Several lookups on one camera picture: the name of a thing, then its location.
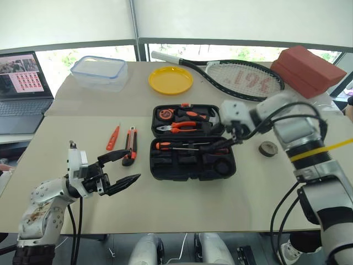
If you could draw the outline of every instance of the black tool case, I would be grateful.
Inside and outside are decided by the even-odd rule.
[[[172,111],[173,116],[169,120],[159,116],[161,110]],[[185,112],[195,112],[201,116],[218,116],[217,125],[210,122],[184,115]],[[196,121],[195,126],[183,126],[181,129],[197,129],[197,131],[172,133],[170,131],[160,131],[157,127],[180,123],[184,121]],[[236,162],[232,148],[217,150],[213,153],[204,153],[195,150],[159,150],[157,143],[172,142],[185,144],[182,148],[198,149],[198,143],[209,142],[213,144],[220,140],[224,133],[224,126],[219,123],[219,108],[214,105],[160,105],[154,108],[152,118],[152,132],[156,137],[150,147],[149,166],[152,175],[158,180],[187,181],[189,178],[198,178],[201,181],[213,179],[229,178],[236,172]]]

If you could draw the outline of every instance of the red box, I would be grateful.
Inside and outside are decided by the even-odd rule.
[[[282,51],[271,69],[306,98],[322,94],[347,74],[303,46]]]

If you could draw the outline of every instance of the tool case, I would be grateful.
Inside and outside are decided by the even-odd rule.
[[[226,140],[221,136],[225,128],[219,117],[219,108],[214,105],[183,103],[155,107],[152,132],[156,138],[149,152],[154,178],[210,181],[232,176],[236,162],[231,147],[214,152],[198,150]],[[190,150],[170,149],[171,146]]]

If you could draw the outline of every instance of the laptop screen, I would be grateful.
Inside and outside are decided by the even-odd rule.
[[[0,55],[0,99],[52,97],[35,52]]]

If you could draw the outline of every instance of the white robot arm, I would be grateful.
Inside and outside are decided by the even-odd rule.
[[[110,185],[108,175],[103,173],[105,163],[121,159],[129,152],[112,151],[89,165],[85,152],[78,150],[70,141],[68,173],[62,178],[40,183],[31,193],[30,204],[19,225],[13,264],[51,264],[68,205],[80,197],[91,196],[93,192],[111,196],[139,178],[141,174],[136,174]]]
[[[256,131],[256,127],[260,133],[273,128],[296,169],[297,181],[305,184],[297,191],[299,202],[307,219],[321,226],[328,261],[330,264],[352,264],[353,188],[338,162],[332,160],[327,151],[300,158],[300,154],[324,147],[322,137],[326,128],[320,122],[320,134],[308,117],[298,116],[284,121],[284,112],[289,110],[284,106],[295,104],[307,103],[295,103],[292,97],[278,94],[249,111],[243,102],[224,101],[220,111],[221,123],[233,136],[227,144],[240,144],[254,135],[251,132]],[[279,116],[283,121],[273,122]]]

